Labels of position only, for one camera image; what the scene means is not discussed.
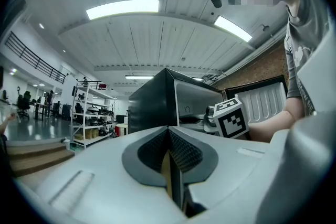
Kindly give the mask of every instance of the hand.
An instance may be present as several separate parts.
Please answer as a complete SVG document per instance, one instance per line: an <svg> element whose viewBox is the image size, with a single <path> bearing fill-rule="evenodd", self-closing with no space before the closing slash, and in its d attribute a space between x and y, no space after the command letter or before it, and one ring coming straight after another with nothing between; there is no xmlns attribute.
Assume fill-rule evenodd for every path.
<svg viewBox="0 0 336 224"><path fill-rule="evenodd" d="M16 118L16 114L15 114L15 113L11 113L11 114L7 117L7 119L8 119L9 121L14 120L15 118Z"/></svg>

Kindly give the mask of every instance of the shelving unit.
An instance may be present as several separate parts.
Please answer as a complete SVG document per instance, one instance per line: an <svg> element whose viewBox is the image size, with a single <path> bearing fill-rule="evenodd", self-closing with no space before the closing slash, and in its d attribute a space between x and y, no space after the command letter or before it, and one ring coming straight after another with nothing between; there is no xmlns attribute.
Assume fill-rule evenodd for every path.
<svg viewBox="0 0 336 224"><path fill-rule="evenodd" d="M113 126L113 116L110 116L110 115L92 115L92 114L87 114L86 111L87 111L87 108L88 108L88 105L95 105L95 106L99 106L101 108L109 108L109 107L112 107L112 111L114 109L114 105L115 105L115 98L111 97L111 96L108 96L107 94L104 94L98 90L95 90L93 88L90 88L90 87L83 87L83 86L77 86L76 88L76 93L77 93L77 96L80 92L78 91L82 91L85 93L85 98L84 100L80 100L78 97L74 97L73 99L73 110L72 110L72 117L71 117L71 138L72 138L72 141L80 146L83 146L84 149L92 144L92 143L95 143L97 141L100 141L100 140L103 140L107 137L109 137L111 134L107 134L106 136L98 136L98 137L95 137L95 138L92 138L92 139L86 139L85 138L85 130L87 129L99 129L99 128L102 128L104 126L107 126L107 127L111 127ZM96 103L96 102L93 102L93 101L88 101L88 96L89 94L92 94L92 95L95 95L97 97L100 97L100 98L103 98L103 99L110 99L110 100L114 100L114 102L110 105L106 105L106 104L99 104L99 103ZM80 103L82 108L83 108L83 113L76 113L75 112L75 104L76 103ZM74 125L74 116L83 116L83 124L82 125L78 125L78 123L76 125ZM106 124L106 125L98 125L98 126L91 126L91 125L86 125L85 121L86 121L86 118L89 118L89 117L96 117L96 118L107 118L108 117L111 117L111 122L112 124ZM79 139L76 139L74 138L74 135L80 130L82 129L83 130L83 139L82 140L79 140Z"/></svg>

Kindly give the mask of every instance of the gray t-shirt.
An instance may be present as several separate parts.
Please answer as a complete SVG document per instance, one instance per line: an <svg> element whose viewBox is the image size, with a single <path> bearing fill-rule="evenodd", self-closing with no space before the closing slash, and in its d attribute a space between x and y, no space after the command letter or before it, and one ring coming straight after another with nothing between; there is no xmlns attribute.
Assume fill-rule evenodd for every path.
<svg viewBox="0 0 336 224"><path fill-rule="evenodd" d="M298 15L289 19L285 38L285 50L289 73L287 98L302 97L305 114L312 114L314 106L297 77L297 72L316 50L329 30L329 11L325 0L300 0Z"/></svg>

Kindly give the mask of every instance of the wooden step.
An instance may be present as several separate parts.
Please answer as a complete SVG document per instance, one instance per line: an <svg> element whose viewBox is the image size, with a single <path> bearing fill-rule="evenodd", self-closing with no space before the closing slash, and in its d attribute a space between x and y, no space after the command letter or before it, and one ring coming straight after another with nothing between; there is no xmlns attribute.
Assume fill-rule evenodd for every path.
<svg viewBox="0 0 336 224"><path fill-rule="evenodd" d="M37 157L65 149L62 143L51 143L34 146L10 146L7 147L9 159L23 159Z"/></svg>
<svg viewBox="0 0 336 224"><path fill-rule="evenodd" d="M56 151L53 153L34 156L25 159L15 159L10 162L12 170L16 177L35 173L37 171L49 168L56 164L65 162L75 154L68 150Z"/></svg>

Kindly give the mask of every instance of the shirt sleeve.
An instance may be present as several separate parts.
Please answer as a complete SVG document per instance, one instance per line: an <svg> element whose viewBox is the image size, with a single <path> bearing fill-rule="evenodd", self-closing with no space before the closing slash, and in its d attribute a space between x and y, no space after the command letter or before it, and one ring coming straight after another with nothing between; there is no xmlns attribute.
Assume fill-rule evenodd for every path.
<svg viewBox="0 0 336 224"><path fill-rule="evenodd" d="M293 55L288 50L285 50L285 51L286 51L288 77L289 77L287 98L301 97L298 83L296 81L296 71L295 71Z"/></svg>

